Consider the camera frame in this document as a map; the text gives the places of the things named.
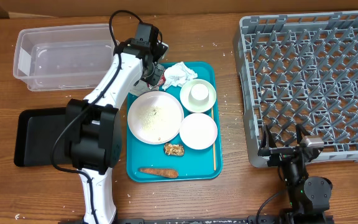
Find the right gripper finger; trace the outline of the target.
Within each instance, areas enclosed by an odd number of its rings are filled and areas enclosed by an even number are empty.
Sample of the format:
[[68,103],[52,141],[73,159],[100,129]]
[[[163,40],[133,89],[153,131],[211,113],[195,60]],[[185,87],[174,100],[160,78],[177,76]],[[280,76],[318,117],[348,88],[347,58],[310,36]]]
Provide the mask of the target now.
[[303,127],[302,124],[296,124],[296,140],[300,144],[304,136],[309,136],[310,133]]
[[259,149],[275,149],[277,145],[267,125],[262,128],[262,132],[262,140]]

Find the white tissue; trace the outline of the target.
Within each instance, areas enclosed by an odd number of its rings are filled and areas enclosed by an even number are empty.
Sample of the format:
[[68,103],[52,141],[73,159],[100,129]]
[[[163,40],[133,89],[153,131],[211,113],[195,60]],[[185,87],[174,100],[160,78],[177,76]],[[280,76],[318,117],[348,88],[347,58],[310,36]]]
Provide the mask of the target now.
[[162,85],[163,90],[168,89],[170,86],[182,87],[188,81],[198,77],[198,74],[188,68],[184,62],[179,62],[166,68],[163,75],[165,78],[165,82]]
[[149,84],[143,80],[139,80],[134,83],[132,88],[129,90],[129,93],[135,96],[140,96],[144,93],[151,91],[152,89],[149,87]]

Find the small white cup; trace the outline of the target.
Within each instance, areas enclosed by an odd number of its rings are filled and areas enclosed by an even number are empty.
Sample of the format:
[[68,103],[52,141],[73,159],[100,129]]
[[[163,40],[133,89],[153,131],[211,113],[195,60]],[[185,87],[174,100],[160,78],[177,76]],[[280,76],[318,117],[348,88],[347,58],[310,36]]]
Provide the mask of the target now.
[[209,96],[208,87],[202,83],[197,83],[191,88],[190,95],[195,101],[205,101]]

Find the red snack wrapper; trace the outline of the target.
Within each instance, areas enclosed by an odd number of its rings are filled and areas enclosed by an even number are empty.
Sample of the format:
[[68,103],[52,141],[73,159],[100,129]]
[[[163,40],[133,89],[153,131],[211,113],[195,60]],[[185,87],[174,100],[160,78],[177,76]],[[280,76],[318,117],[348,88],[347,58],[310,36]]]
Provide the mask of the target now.
[[161,76],[160,80],[158,81],[157,85],[162,86],[165,83],[166,79],[164,76]]

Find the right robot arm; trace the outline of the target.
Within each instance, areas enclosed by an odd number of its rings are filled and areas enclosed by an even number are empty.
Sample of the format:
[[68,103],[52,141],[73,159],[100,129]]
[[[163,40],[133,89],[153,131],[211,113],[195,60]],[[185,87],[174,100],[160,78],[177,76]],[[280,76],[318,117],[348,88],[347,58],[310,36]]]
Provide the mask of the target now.
[[316,159],[324,149],[323,140],[310,134],[301,124],[296,125],[297,146],[278,148],[267,126],[258,150],[259,156],[267,156],[267,165],[277,167],[285,189],[268,198],[258,209],[255,222],[261,223],[262,209],[275,197],[288,194],[290,208],[280,211],[277,217],[266,218],[273,223],[333,223],[333,217],[324,213],[329,210],[332,182],[325,177],[309,176],[306,164]]

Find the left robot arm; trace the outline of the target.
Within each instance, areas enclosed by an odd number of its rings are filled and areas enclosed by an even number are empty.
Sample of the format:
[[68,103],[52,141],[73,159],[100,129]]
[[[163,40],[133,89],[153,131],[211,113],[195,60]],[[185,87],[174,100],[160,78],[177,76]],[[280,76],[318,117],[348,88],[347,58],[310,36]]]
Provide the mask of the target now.
[[70,100],[63,130],[65,155],[80,176],[85,199],[82,223],[113,223],[112,169],[122,148],[120,108],[128,93],[158,85],[168,45],[152,24],[140,22],[135,36],[114,45],[110,69],[83,100]]

